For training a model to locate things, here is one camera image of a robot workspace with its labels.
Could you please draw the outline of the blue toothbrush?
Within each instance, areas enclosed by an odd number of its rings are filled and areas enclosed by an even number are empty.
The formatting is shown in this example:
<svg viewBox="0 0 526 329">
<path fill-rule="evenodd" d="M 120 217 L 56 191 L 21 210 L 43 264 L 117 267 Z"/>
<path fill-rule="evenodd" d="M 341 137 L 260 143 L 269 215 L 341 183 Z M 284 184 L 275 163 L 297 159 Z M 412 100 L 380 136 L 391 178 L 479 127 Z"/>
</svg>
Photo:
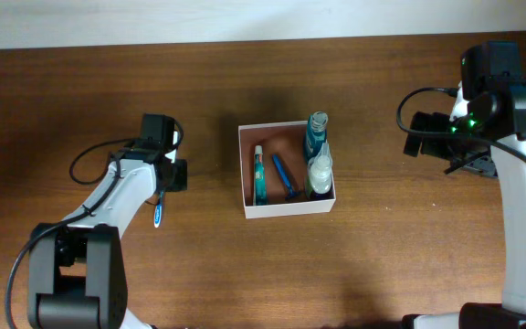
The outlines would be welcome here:
<svg viewBox="0 0 526 329">
<path fill-rule="evenodd" d="M 163 221 L 163 204 L 164 204 L 164 191 L 159 193 L 154 207 L 153 225 L 155 228 L 159 228 Z"/>
</svg>

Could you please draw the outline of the Colgate toothpaste tube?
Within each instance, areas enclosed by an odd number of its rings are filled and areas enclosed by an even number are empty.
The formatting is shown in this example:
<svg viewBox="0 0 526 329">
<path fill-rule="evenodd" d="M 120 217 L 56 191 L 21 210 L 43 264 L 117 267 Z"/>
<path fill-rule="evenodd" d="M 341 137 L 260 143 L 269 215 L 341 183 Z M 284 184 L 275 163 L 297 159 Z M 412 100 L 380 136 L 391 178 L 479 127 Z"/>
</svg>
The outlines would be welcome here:
<svg viewBox="0 0 526 329">
<path fill-rule="evenodd" d="M 255 146 L 254 152 L 254 205 L 265 206 L 268 203 L 263 150 L 261 145 Z"/>
</svg>

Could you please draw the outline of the blue disposable razor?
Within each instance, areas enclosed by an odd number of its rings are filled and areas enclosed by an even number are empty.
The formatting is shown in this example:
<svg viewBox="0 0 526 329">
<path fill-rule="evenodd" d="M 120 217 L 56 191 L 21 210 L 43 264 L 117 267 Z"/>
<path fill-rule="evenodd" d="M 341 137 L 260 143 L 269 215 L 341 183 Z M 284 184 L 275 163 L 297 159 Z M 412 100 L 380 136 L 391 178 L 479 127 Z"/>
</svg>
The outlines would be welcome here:
<svg viewBox="0 0 526 329">
<path fill-rule="evenodd" d="M 286 195 L 285 200 L 287 202 L 295 201 L 300 196 L 301 190 L 297 185 L 296 179 L 288 169 L 287 165 L 280 157 L 279 154 L 273 154 L 271 156 L 273 164 L 275 165 L 276 171 L 279 178 L 284 186 Z"/>
</svg>

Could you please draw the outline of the clear pump soap bottle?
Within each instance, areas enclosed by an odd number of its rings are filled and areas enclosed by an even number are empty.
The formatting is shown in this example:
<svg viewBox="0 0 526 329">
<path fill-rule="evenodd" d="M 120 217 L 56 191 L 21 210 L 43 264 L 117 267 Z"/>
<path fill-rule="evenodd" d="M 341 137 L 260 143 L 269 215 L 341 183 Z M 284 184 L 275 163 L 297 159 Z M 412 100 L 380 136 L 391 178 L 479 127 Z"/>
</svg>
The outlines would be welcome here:
<svg viewBox="0 0 526 329">
<path fill-rule="evenodd" d="M 328 142 L 324 142 L 319 152 L 309 160 L 307 169 L 306 198 L 309 201 L 329 198 L 332 189 L 332 158 Z"/>
</svg>

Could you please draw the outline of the blue mouthwash bottle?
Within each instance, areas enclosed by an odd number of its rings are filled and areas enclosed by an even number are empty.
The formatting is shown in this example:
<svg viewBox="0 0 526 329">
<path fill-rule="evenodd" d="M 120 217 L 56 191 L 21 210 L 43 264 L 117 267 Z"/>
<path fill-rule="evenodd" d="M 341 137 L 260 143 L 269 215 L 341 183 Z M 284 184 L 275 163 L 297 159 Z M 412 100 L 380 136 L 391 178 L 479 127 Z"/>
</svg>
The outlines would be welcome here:
<svg viewBox="0 0 526 329">
<path fill-rule="evenodd" d="M 324 111 L 316 111 L 310 115 L 303 140 L 303 155 L 306 164 L 319 153 L 326 142 L 328 121 L 328 114 Z"/>
</svg>

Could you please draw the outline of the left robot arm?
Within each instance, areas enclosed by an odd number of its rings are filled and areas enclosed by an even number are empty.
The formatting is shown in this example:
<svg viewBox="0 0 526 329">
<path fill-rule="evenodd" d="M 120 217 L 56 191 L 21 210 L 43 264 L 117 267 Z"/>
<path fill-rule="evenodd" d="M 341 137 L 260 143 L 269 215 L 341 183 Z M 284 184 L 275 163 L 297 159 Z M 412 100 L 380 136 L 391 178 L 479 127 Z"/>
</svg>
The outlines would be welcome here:
<svg viewBox="0 0 526 329">
<path fill-rule="evenodd" d="M 160 225 L 166 194 L 187 188 L 187 162 L 176 157 L 183 139 L 176 119 L 144 114 L 140 135 L 121 140 L 89 197 L 61 221 L 34 228 L 20 252 L 29 258 L 31 327 L 147 327 L 128 306 L 121 238 L 151 197 Z"/>
</svg>

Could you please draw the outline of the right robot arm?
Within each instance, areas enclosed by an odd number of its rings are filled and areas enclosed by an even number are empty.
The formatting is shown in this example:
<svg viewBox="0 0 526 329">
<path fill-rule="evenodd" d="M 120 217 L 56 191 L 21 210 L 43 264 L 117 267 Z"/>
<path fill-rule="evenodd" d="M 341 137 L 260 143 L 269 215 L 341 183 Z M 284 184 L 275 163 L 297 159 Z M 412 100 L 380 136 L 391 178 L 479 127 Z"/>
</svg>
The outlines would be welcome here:
<svg viewBox="0 0 526 329">
<path fill-rule="evenodd" d="M 417 112 L 404 152 L 450 163 L 500 183 L 506 272 L 499 303 L 467 302 L 456 313 L 408 314 L 404 328 L 526 328 L 526 78 L 512 41 L 489 41 L 465 51 L 461 82 L 442 93 L 455 98 L 450 114 Z"/>
</svg>

